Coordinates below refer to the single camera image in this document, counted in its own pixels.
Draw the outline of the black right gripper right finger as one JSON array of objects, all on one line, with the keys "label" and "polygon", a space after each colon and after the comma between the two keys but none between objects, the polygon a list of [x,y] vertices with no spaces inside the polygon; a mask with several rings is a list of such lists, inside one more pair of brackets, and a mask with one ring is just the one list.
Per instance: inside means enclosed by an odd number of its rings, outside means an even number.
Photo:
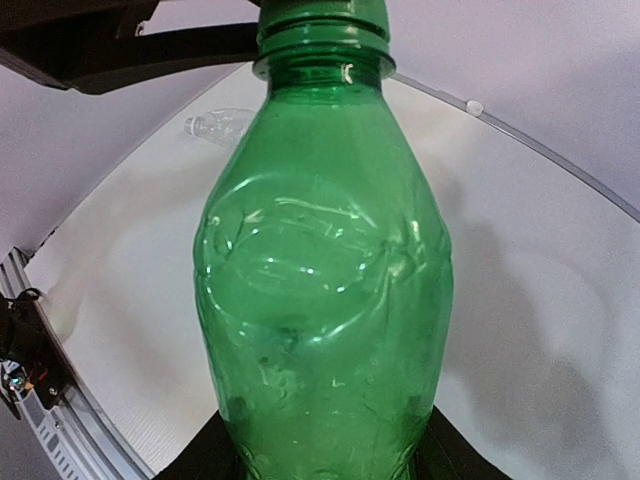
[{"label": "black right gripper right finger", "polygon": [[412,478],[422,480],[505,480],[434,407],[412,457]]}]

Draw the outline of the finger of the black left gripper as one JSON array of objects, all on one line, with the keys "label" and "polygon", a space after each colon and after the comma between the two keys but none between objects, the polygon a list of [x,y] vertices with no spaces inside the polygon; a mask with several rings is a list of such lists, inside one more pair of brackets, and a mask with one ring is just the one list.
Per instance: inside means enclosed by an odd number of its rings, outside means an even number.
[{"label": "finger of the black left gripper", "polygon": [[101,95],[256,59],[254,22],[141,35],[156,1],[4,1],[1,64],[41,86]]}]

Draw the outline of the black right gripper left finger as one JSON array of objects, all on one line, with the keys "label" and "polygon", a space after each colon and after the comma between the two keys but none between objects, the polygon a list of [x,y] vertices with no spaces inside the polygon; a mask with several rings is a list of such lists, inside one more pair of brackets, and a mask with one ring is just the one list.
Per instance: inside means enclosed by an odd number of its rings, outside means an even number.
[{"label": "black right gripper left finger", "polygon": [[219,412],[216,412],[185,449],[162,470],[162,480],[236,480],[245,478],[245,466]]}]

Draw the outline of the clear plastic bottle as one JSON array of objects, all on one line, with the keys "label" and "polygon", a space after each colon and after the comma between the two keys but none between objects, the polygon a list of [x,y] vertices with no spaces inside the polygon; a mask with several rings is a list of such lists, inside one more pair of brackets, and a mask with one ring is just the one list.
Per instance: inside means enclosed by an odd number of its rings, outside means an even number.
[{"label": "clear plastic bottle", "polygon": [[187,118],[184,131],[218,146],[233,146],[242,139],[254,117],[255,112],[248,109],[212,110]]}]

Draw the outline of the green plastic bottle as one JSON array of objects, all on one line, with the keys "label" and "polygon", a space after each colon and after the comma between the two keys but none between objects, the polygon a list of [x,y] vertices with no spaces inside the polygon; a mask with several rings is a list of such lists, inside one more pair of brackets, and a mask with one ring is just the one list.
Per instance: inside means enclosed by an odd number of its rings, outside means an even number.
[{"label": "green plastic bottle", "polygon": [[263,51],[267,98],[194,242],[220,414],[255,479],[407,479],[451,313],[447,228],[382,45],[315,19]]}]

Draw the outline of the green bottle cap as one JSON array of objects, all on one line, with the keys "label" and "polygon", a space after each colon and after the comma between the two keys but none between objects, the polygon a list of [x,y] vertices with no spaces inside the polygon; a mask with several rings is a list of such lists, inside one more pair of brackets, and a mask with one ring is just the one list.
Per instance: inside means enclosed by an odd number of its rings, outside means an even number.
[{"label": "green bottle cap", "polygon": [[258,38],[262,40],[278,30],[312,21],[342,22],[374,33],[389,41],[390,23],[382,0],[353,1],[262,1]]}]

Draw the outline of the white blue bottle cap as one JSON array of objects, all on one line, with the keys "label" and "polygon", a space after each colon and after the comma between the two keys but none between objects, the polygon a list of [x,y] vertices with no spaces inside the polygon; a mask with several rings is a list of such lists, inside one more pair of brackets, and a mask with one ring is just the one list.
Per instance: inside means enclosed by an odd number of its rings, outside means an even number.
[{"label": "white blue bottle cap", "polygon": [[484,112],[484,106],[477,100],[469,100],[466,102],[466,112],[474,117],[480,117]]}]

